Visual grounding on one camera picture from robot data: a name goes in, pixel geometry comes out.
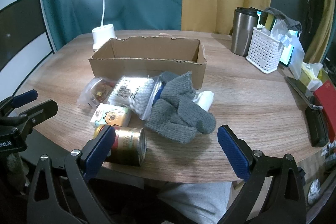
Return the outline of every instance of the barcode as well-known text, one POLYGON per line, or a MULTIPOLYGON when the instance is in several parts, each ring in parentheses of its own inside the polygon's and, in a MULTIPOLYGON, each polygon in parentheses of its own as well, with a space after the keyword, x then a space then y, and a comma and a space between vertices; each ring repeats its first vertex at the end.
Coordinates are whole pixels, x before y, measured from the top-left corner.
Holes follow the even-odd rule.
POLYGON ((128 89, 126 86, 122 85, 120 89, 117 91, 117 95, 127 98, 131 95, 131 90, 128 89))

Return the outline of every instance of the blue gripper pad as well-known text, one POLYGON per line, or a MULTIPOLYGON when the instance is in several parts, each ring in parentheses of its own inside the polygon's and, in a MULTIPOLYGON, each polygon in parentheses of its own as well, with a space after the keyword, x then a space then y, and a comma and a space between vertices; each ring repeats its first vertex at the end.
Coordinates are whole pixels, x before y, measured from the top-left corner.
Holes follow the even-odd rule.
POLYGON ((26 105, 27 103, 30 103, 37 99, 37 91, 36 90, 30 90, 25 93, 22 93, 20 95, 14 96, 12 99, 12 107, 18 108, 26 105))
POLYGON ((110 152, 111 147, 116 139, 116 132, 113 127, 109 127, 104 135, 97 142, 95 147, 92 149, 91 153, 87 157, 86 162, 84 163, 84 173, 83 178, 86 181, 94 178, 106 159, 107 154, 110 152))
POLYGON ((246 182, 251 175, 249 171, 249 163, 237 143, 223 126, 218 128, 217 139, 236 173, 236 176, 246 182))

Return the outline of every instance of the open cardboard box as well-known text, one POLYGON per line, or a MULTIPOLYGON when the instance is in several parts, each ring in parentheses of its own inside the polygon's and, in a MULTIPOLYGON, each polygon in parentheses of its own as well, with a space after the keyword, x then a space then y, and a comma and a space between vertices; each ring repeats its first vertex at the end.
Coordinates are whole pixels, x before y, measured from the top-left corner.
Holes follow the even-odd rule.
POLYGON ((163 71, 192 72, 193 87, 202 87, 206 58, 198 39, 185 37, 129 37, 110 39, 89 59, 95 77, 153 77, 163 71))

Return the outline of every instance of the wooden table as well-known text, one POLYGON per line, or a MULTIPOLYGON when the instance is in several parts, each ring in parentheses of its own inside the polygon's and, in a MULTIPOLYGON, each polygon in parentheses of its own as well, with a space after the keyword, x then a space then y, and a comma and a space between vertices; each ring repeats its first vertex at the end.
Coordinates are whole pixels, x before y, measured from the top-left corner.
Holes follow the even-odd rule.
MULTIPOLYGON (((231 36, 188 31, 133 30, 118 31, 118 38, 157 36, 198 38, 205 46, 208 60, 202 90, 215 93, 210 112, 216 117, 216 130, 228 124, 238 138, 251 149, 268 156, 291 153, 296 162, 319 148, 310 145, 303 110, 304 102, 284 80, 283 69, 264 74, 244 57, 230 51, 231 36)), ((47 138, 71 151, 82 148, 93 136, 89 124, 94 110, 78 107, 76 101, 84 86, 93 78, 89 64, 92 36, 81 35, 65 45, 20 88, 18 94, 37 90, 38 104, 48 99, 58 103, 55 117, 36 126, 47 138)), ((134 114, 130 127, 141 126, 134 114)), ((237 177, 217 142, 216 131, 197 135, 183 145, 147 134, 147 154, 142 167, 104 163, 105 167, 144 178, 184 183, 233 181, 237 177)))

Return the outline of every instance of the black case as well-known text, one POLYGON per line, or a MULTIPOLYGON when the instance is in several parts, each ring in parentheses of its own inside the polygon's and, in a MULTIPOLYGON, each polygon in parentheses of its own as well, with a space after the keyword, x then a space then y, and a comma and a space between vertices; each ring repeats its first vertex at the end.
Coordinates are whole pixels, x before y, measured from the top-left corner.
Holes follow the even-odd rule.
POLYGON ((323 147, 329 142, 327 120, 320 110, 305 110, 308 127, 310 131, 311 145, 314 147, 323 147))

